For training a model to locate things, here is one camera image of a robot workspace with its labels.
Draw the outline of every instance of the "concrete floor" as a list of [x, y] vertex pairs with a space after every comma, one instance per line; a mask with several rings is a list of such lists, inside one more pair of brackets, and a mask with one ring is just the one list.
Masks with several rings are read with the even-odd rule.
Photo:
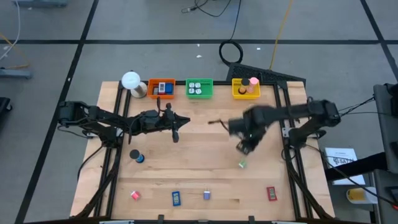
[[[63, 9], [21, 9], [22, 40], [78, 40], [93, 0], [69, 0]], [[186, 0], [99, 0], [87, 39], [162, 40], [228, 39], [238, 0], [225, 14], [212, 18], [200, 11], [181, 14], [192, 5]], [[398, 3], [368, 0], [374, 18], [387, 40], [398, 39]], [[242, 1], [235, 39], [274, 39], [288, 0]], [[211, 1], [206, 10], [217, 13], [226, 0]], [[17, 32], [16, 8], [0, 2], [0, 32], [10, 39]], [[282, 39], [377, 40], [360, 1], [295, 1]], [[14, 110], [0, 132], [0, 223], [14, 222], [39, 156], [62, 86], [70, 69], [75, 44], [19, 44], [31, 61], [31, 80], [0, 79], [0, 96], [10, 97]], [[272, 44], [243, 44], [243, 64], [267, 68]], [[388, 46], [398, 57], [398, 45]], [[235, 49], [226, 47], [228, 60]], [[22, 63], [11, 52], [0, 67]], [[68, 100], [95, 105], [102, 81], [117, 81], [128, 70], [142, 79], [172, 77], [178, 80], [209, 77], [225, 80], [227, 66], [218, 56], [218, 44], [86, 44], [83, 47]], [[307, 79], [307, 93], [334, 101], [338, 107], [371, 97], [373, 85], [395, 83], [396, 78], [379, 44], [314, 45], [281, 44], [275, 71]], [[359, 111], [374, 111], [370, 103]], [[328, 130], [321, 147], [353, 147], [359, 158], [382, 151], [377, 116], [344, 117]], [[86, 146], [84, 139], [56, 132], [34, 193], [26, 222], [67, 218], [76, 188], [76, 172]], [[341, 187], [330, 187], [336, 216], [369, 222], [369, 213], [348, 204]]]

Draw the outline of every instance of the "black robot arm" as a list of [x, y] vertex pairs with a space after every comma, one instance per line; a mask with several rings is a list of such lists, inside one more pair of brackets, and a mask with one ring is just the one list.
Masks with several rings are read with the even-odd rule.
[[333, 127], [340, 122], [336, 105], [327, 100], [308, 101], [307, 104], [281, 108], [257, 105], [246, 110], [242, 118], [228, 120], [229, 134], [241, 137], [241, 142], [236, 148], [243, 154], [249, 154], [273, 122], [305, 117], [312, 118], [300, 128], [289, 131], [290, 145], [293, 147], [302, 147], [309, 135], [322, 127]]
[[187, 124], [190, 118], [174, 113], [170, 103], [166, 104], [165, 110], [161, 110], [159, 98], [157, 107], [158, 111], [143, 111], [136, 116], [125, 118], [80, 101], [64, 101], [59, 104], [58, 123], [66, 128], [79, 126], [83, 129], [84, 135], [88, 136], [89, 133], [97, 135], [106, 147], [118, 147], [121, 141], [118, 137], [122, 133], [129, 134], [130, 143], [131, 136], [163, 130], [172, 130], [173, 142], [178, 142], [177, 131]]

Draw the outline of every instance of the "yellow cable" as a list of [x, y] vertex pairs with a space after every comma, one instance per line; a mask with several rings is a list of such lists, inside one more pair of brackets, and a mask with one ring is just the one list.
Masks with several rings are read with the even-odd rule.
[[[3, 38], [10, 46], [12, 46], [12, 43], [11, 43], [11, 42], [7, 39], [7, 37], [5, 37], [2, 33], [0, 33], [0, 37]], [[25, 61], [27, 62], [27, 64], [25, 64], [25, 65], [11, 66], [11, 67], [8, 67], [8, 68], [6, 68], [6, 69], [19, 69], [19, 68], [27, 68], [27, 67], [29, 67], [29, 66], [30, 66], [30, 62], [29, 62], [29, 60], [27, 59], [26, 55], [25, 55], [21, 50], [19, 50], [19, 49], [17, 48], [17, 46], [14, 46], [14, 49], [19, 53], [20, 56], [22, 56], [22, 58], [25, 59]]]
[[287, 16], [289, 15], [290, 8], [292, 7], [292, 4], [293, 4], [293, 0], [290, 0], [289, 6], [287, 7], [287, 10], [286, 10], [286, 13], [285, 13], [284, 20], [282, 21], [282, 24], [280, 25], [279, 33], [278, 33], [278, 36], [276, 37], [276, 40], [275, 40], [275, 46], [274, 46], [274, 51], [272, 53], [271, 64], [269, 65], [269, 70], [272, 70], [272, 66], [274, 65], [274, 57], [275, 57], [275, 53], [276, 53], [276, 48], [278, 46], [278, 40], [280, 38], [280, 35], [282, 34], [282, 30], [284, 29], [284, 25], [285, 25]]

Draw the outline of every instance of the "wooden workbench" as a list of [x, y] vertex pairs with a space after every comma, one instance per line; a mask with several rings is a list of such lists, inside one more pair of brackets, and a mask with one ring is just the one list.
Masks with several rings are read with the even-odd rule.
[[[100, 108], [113, 111], [117, 87], [117, 82], [103, 82], [98, 98]], [[288, 82], [288, 88], [293, 105], [306, 103], [302, 82]], [[170, 102], [174, 112], [190, 117], [191, 121], [179, 130], [178, 143], [173, 143], [170, 131], [141, 134], [133, 137], [130, 145], [125, 138], [112, 218], [156, 220], [163, 214], [166, 220], [247, 220], [249, 215], [256, 220], [294, 220], [286, 164], [280, 157], [283, 145], [279, 123], [269, 128], [256, 150], [248, 155], [245, 169], [238, 167], [243, 158], [235, 149], [239, 139], [229, 137], [220, 124], [207, 124], [210, 120], [241, 117], [243, 110], [254, 104], [276, 106], [273, 87], [261, 86], [261, 97], [256, 100], [234, 100], [231, 87], [222, 85], [214, 87], [210, 100], [189, 100], [185, 86], [177, 85], [175, 94], [173, 100], [162, 100], [162, 108]], [[155, 100], [132, 98], [129, 116], [153, 109]], [[318, 147], [315, 140], [309, 139], [307, 144]], [[89, 140], [85, 158], [99, 146], [99, 139]], [[144, 163], [138, 164], [129, 157], [132, 149], [145, 155]], [[97, 190], [104, 152], [81, 171], [71, 215], [80, 212]], [[302, 157], [308, 189], [334, 215], [319, 153], [307, 147], [302, 149]], [[275, 187], [276, 202], [268, 201], [266, 187], [270, 186]], [[206, 189], [211, 191], [210, 200], [203, 200]], [[141, 193], [138, 201], [130, 197], [133, 190]], [[181, 194], [179, 207], [172, 205], [172, 192], [176, 190]], [[302, 194], [297, 190], [301, 216], [305, 217]], [[108, 192], [104, 194], [102, 214], [107, 200]]]

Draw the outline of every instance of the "pink object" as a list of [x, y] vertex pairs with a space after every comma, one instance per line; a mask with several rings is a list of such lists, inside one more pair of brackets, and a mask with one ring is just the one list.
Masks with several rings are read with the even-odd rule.
[[138, 199], [141, 197], [141, 195], [140, 195], [139, 192], [137, 192], [137, 191], [131, 192], [131, 195], [130, 195], [130, 196], [131, 196], [132, 199], [134, 199], [134, 200], [138, 200]]
[[259, 83], [259, 80], [256, 77], [252, 77], [249, 79], [249, 81], [250, 81], [250, 85], [247, 88], [247, 91], [248, 91], [248, 93], [252, 93], [252, 92], [254, 92], [254, 87], [256, 87], [256, 85]]

